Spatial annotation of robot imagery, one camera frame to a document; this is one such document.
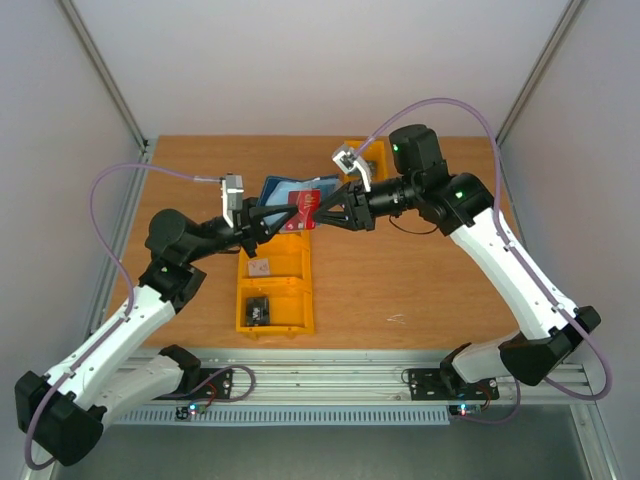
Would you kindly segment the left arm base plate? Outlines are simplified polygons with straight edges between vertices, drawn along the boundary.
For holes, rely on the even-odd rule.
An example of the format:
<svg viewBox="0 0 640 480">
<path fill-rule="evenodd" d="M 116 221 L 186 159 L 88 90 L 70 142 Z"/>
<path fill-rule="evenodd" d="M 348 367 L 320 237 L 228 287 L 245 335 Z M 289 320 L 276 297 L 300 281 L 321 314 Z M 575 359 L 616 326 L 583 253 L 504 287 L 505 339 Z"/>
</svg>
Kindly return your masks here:
<svg viewBox="0 0 640 480">
<path fill-rule="evenodd" d="M 156 397 L 156 400 L 195 401 L 208 400 L 211 396 L 218 400 L 229 400 L 233 378 L 234 373 L 230 368 L 203 368 L 195 383 L 198 389 L 188 390 L 181 386 L 170 394 Z"/>
</svg>

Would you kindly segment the blue card holder wallet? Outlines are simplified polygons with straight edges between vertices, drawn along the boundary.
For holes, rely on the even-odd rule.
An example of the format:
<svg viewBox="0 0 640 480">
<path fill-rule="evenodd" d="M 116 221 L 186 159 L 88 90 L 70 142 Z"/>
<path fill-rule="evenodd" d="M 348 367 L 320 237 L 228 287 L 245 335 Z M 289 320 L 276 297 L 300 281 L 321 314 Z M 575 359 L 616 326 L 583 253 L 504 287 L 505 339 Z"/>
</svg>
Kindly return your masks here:
<svg viewBox="0 0 640 480">
<path fill-rule="evenodd" d="M 297 180 L 270 175 L 258 199 L 259 206 L 295 205 L 298 212 L 281 226 L 281 233 L 314 230 L 313 214 L 319 203 L 342 185 L 337 174 Z"/>
</svg>

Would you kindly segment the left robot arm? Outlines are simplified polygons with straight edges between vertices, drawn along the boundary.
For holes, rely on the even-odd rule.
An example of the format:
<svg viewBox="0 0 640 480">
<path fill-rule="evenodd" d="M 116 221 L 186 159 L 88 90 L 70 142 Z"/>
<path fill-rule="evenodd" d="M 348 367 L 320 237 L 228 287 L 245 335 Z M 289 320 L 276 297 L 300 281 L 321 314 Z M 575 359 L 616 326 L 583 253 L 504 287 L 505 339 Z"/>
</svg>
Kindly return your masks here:
<svg viewBox="0 0 640 480">
<path fill-rule="evenodd" d="M 243 201 L 232 215 L 196 223 L 175 209 L 151 220 L 151 262 L 122 306 L 76 351 L 45 374 L 26 372 L 15 384 L 24 457 L 32 470 L 83 459 L 118 417 L 148 401 L 189 398 L 202 389 L 201 362 L 170 345 L 145 366 L 112 379 L 120 365 L 194 298 L 206 274 L 195 262 L 235 247 L 253 257 L 298 212 L 294 204 Z"/>
</svg>

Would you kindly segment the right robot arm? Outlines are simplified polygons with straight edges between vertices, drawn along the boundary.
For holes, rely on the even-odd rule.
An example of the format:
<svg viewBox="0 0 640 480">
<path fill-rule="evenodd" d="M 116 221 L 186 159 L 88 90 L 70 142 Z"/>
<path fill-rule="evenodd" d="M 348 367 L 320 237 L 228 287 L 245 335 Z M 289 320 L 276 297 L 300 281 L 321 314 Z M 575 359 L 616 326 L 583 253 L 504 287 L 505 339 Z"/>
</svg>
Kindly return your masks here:
<svg viewBox="0 0 640 480">
<path fill-rule="evenodd" d="M 473 174 L 452 174 L 437 134 L 414 124 L 390 142 L 397 175 L 375 182 L 367 162 L 347 145 L 332 155 L 351 181 L 322 200 L 316 222 L 372 231 L 380 217 L 415 210 L 481 269 L 514 315 L 518 331 L 481 344 L 466 343 L 445 357 L 440 383 L 453 398 L 481 381 L 510 376 L 536 386 L 547 380 L 601 323 L 591 306 L 577 306 L 540 270 L 510 231 L 495 198 Z"/>
</svg>

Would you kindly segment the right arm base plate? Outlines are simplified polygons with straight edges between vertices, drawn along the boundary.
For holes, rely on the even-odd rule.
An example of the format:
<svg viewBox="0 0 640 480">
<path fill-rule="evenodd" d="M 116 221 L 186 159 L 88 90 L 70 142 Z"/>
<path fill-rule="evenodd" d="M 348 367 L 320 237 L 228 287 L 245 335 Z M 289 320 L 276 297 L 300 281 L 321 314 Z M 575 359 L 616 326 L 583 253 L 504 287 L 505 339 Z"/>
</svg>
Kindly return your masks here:
<svg viewBox="0 0 640 480">
<path fill-rule="evenodd" d="M 401 373 L 401 381 L 409 388 L 413 401 L 484 401 L 500 398 L 495 378 L 474 384 L 462 383 L 450 390 L 437 368 L 409 368 Z"/>
</svg>

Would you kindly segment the red credit card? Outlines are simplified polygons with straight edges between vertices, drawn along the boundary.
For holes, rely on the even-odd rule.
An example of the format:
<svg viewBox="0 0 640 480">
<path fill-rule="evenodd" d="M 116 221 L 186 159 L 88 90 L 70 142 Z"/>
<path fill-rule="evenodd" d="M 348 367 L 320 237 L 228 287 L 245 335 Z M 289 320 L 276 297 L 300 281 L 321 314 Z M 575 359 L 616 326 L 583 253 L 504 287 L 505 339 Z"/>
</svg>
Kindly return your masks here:
<svg viewBox="0 0 640 480">
<path fill-rule="evenodd" d="M 297 213 L 289 219 L 281 228 L 281 233 L 295 233 L 305 230 L 313 230 L 316 223 L 313 214 L 321 201 L 319 189 L 307 189 L 291 191 L 288 193 L 287 202 L 295 204 Z"/>
</svg>

